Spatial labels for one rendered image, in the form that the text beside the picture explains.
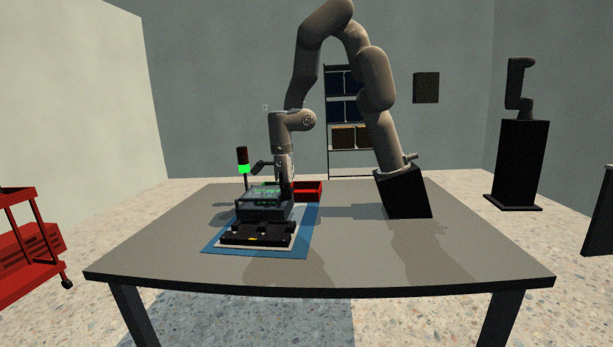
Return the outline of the red bin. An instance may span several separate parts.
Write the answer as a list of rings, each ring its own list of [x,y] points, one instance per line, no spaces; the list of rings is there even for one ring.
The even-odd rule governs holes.
[[[293,181],[294,202],[319,202],[322,192],[322,181]]]

